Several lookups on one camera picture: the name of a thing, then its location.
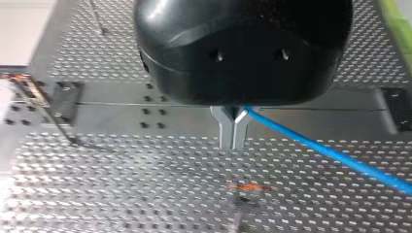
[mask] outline white wall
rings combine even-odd
[[[28,65],[55,0],[0,0],[0,65]]]

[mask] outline metal surface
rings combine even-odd
[[[220,148],[224,150],[244,148],[248,124],[252,121],[248,112],[232,106],[212,106],[210,110],[219,123]]]
[[[83,92],[82,83],[58,82],[51,97],[51,110],[59,124],[73,124]]]
[[[93,3],[93,0],[86,0],[86,3],[90,7],[91,17],[93,18],[93,23],[96,27],[96,33],[100,35],[105,35],[107,30],[103,27],[99,14],[97,13],[96,6]]]
[[[247,232],[409,232],[412,197],[287,139],[244,151],[189,137],[79,135],[116,153],[30,134],[15,163],[6,229],[52,232],[227,232],[236,210],[226,185],[262,183]],[[412,182],[410,142],[326,142]]]
[[[382,88],[382,99],[391,116],[394,133],[412,132],[412,102],[407,90]]]
[[[7,135],[0,140],[0,181],[10,188],[0,189],[5,232],[224,233],[238,213],[226,187],[234,181],[274,187],[261,193],[255,213],[243,214],[244,232],[411,231],[411,197],[254,121],[243,150],[219,150],[210,109],[164,101],[144,71],[132,1],[94,3],[110,33],[95,33],[85,1],[59,1],[27,72],[49,94],[56,81],[85,83],[67,130],[109,150],[69,147],[17,99],[19,111],[7,115],[16,124],[0,125]],[[390,130],[374,90],[410,88],[410,76],[377,2],[354,3],[354,32],[333,90],[261,113],[412,182],[412,135]]]
[[[233,146],[233,113],[225,106],[210,107],[213,117],[219,123],[219,144],[221,149],[231,149]]]
[[[45,95],[43,90],[36,84],[31,76],[26,76],[22,81],[16,81],[10,79],[15,86],[17,92],[22,96],[27,104],[39,110],[39,112],[58,130],[58,132],[70,143],[74,143],[74,139],[68,135],[66,130],[59,124],[58,117],[55,116],[52,111],[52,105],[49,98]],[[30,121],[23,120],[22,124],[28,126]]]
[[[260,108],[254,108],[254,111],[258,113]],[[233,128],[233,145],[234,150],[241,150],[245,147],[246,134],[248,130],[248,125],[252,121],[252,117],[249,116],[248,112],[241,110],[237,118],[234,120]]]

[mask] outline wire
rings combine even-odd
[[[264,124],[267,127],[270,127],[280,133],[285,134],[291,139],[298,141],[300,144],[306,145],[307,147],[321,154],[324,154],[333,159],[336,159],[340,161],[342,164],[345,164],[346,166],[354,170],[357,170],[358,172],[365,173],[367,176],[371,178],[375,178],[381,183],[390,185],[400,191],[404,191],[407,194],[412,195],[412,184],[411,183],[405,182],[393,175],[386,174],[375,167],[369,166],[361,161],[356,160],[355,158],[352,158],[346,153],[340,152],[338,150],[334,150],[332,148],[328,148],[325,145],[322,145],[318,142],[310,140],[306,138],[305,136],[300,135],[285,126],[279,123],[276,123],[275,121],[256,113],[255,111],[253,111],[251,107],[246,107],[245,110],[248,111],[249,115],[255,120],[259,121],[260,123]]]

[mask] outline metal bracket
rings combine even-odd
[[[79,82],[58,82],[51,97],[51,111],[58,124],[73,124],[84,85]]]
[[[212,106],[212,115],[219,122],[221,149],[240,150],[245,147],[248,124],[252,118],[238,107]]]
[[[59,124],[59,117],[56,117],[53,113],[49,98],[40,86],[37,85],[33,77],[30,75],[18,75],[10,76],[9,80],[24,100],[36,107],[42,115],[56,127],[60,134],[63,135],[68,142],[70,142],[70,144],[77,143],[76,138],[70,137],[66,130]]]

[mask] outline metal clamp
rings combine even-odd
[[[240,150],[245,147],[248,124],[252,118],[239,107],[212,106],[212,115],[219,122],[221,149]]]

